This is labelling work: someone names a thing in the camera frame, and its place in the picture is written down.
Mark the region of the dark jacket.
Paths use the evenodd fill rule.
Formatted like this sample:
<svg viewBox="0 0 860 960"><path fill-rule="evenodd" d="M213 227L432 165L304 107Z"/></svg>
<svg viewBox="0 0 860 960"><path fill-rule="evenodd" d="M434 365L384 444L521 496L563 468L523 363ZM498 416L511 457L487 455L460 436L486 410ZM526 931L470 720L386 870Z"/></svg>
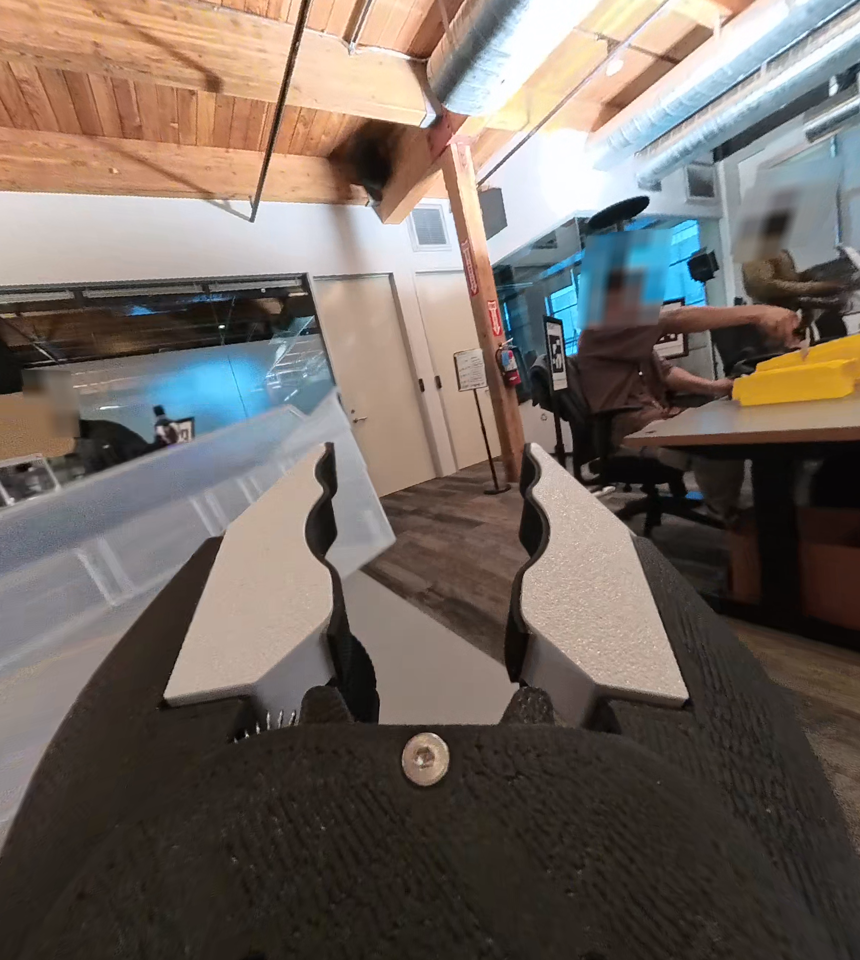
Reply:
<svg viewBox="0 0 860 960"><path fill-rule="evenodd" d="M567 385L564 389L551 390L551 372L546 354L536 357L530 367L532 403L553 413L570 425L586 426L591 411L580 388L579 371L574 359L565 358Z"/></svg>

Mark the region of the black office chair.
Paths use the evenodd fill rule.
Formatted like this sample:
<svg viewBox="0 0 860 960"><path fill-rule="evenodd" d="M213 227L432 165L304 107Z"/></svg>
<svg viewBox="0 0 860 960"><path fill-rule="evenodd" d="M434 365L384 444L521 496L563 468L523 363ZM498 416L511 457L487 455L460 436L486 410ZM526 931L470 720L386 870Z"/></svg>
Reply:
<svg viewBox="0 0 860 960"><path fill-rule="evenodd" d="M588 466L595 473L596 482L605 487L640 487L642 496L618 510L616 516L623 522L644 517L645 537L649 537L666 516L718 528L719 524L702 510L701 495L687 490L681 471L655 458L622 452L613 440L614 420L637 409L635 405L602 412L590 408L591 417L585 426L568 423L574 476L580 479L580 469Z"/></svg>

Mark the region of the large clear plastic bin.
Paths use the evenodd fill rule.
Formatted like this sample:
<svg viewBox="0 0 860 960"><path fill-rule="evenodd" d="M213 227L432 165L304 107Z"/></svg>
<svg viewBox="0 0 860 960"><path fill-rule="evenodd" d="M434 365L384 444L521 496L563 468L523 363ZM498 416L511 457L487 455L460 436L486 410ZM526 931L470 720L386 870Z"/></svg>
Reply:
<svg viewBox="0 0 860 960"><path fill-rule="evenodd" d="M312 414L292 406L241 421L0 510L0 846L55 729L87 677L32 679L27 662L75 654L91 638L105 657L148 604L311 447L335 446L340 578L395 542L336 390ZM203 584L176 587L176 657Z"/></svg>

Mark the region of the clear acrylic stand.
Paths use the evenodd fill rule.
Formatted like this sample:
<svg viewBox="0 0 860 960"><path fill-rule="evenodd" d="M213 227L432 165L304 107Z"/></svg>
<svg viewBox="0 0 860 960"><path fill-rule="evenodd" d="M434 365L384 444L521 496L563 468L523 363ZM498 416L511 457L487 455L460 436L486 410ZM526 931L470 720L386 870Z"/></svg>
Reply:
<svg viewBox="0 0 860 960"><path fill-rule="evenodd" d="M50 460L41 454L0 461L0 501L4 507L61 490Z"/></svg>

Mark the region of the wood-edged work table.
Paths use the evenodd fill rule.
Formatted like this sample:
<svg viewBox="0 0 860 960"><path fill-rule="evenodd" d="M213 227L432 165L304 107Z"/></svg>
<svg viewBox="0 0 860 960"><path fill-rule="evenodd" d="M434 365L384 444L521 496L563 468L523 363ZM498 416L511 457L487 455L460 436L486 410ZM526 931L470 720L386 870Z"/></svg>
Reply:
<svg viewBox="0 0 860 960"><path fill-rule="evenodd" d="M637 449L747 461L762 597L798 603L796 511L860 510L860 383L832 400L743 407L712 401L629 435Z"/></svg>

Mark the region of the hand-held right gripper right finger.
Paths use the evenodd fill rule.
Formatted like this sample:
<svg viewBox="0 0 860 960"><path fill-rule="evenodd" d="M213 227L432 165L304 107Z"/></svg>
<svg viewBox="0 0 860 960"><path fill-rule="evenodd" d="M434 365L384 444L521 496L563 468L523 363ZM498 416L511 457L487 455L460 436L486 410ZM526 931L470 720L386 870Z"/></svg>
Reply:
<svg viewBox="0 0 860 960"><path fill-rule="evenodd" d="M689 693L633 534L536 443L519 490L528 558L511 587L509 679L544 690L573 727L603 701L682 709Z"/></svg>

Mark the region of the wide silver ventilation duct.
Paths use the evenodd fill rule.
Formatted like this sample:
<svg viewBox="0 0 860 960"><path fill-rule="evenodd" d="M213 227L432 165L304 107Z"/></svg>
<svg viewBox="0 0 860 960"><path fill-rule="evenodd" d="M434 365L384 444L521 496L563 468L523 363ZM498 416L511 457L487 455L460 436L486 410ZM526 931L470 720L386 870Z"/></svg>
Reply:
<svg viewBox="0 0 860 960"><path fill-rule="evenodd" d="M426 65L448 112L493 114L532 77L598 1L467 1Z"/></svg>

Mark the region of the printed tag placard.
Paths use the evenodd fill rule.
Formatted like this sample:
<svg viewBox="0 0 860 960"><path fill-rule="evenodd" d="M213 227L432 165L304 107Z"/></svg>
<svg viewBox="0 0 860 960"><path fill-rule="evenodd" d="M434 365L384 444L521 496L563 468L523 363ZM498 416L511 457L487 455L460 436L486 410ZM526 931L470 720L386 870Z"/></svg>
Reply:
<svg viewBox="0 0 860 960"><path fill-rule="evenodd" d="M563 322L551 316L543 318L546 364L552 394L568 389L566 337Z"/></svg>

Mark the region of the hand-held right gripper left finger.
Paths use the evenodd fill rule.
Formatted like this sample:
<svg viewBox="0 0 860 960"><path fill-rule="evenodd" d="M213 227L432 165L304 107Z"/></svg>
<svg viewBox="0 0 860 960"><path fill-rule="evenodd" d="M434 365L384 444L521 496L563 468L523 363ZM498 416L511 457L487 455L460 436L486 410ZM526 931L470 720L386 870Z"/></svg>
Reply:
<svg viewBox="0 0 860 960"><path fill-rule="evenodd" d="M226 529L163 698L182 708L242 699L255 724L296 724L306 693L336 690L376 723L376 671L353 635L339 571L335 446L312 446Z"/></svg>

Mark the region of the white sign on stand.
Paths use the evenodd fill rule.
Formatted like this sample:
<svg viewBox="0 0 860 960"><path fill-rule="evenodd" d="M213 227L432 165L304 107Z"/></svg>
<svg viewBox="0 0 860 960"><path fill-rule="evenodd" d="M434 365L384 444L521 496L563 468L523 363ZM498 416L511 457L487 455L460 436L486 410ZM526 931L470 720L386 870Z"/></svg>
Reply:
<svg viewBox="0 0 860 960"><path fill-rule="evenodd" d="M461 393L469 393L472 395L479 420L479 426L481 427L486 462L491 476L490 485L484 490L484 493L488 496L499 496L501 494L505 494L509 492L509 486L508 484L501 482L497 475L496 464L494 462L484 420L483 404L480 398L480 391L487 388L483 351L479 347L456 351L453 355L453 361L458 390Z"/></svg>

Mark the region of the white door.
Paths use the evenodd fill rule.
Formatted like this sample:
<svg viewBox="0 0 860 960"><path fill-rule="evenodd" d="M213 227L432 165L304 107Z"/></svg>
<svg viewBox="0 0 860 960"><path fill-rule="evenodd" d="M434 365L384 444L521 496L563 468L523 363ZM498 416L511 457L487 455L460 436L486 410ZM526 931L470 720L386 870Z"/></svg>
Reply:
<svg viewBox="0 0 860 960"><path fill-rule="evenodd" d="M473 393L459 388L454 356L479 345L464 276L460 271L419 272L415 286L450 448L456 468L466 469L485 462L484 438L495 457L500 446L489 390L478 390L479 418Z"/></svg>
<svg viewBox="0 0 860 960"><path fill-rule="evenodd" d="M380 497L435 476L390 275L312 283L340 398Z"/></svg>

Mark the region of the brown wooden box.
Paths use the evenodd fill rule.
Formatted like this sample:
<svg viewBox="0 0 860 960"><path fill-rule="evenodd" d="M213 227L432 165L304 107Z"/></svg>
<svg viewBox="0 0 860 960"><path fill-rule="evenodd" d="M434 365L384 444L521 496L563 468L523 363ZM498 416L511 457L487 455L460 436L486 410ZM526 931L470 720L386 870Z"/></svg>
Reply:
<svg viewBox="0 0 860 960"><path fill-rule="evenodd" d="M804 618L860 633L860 510L798 508L796 532L798 603L768 603L762 597L756 523L750 510L741 514L725 534L732 603L773 623Z"/></svg>

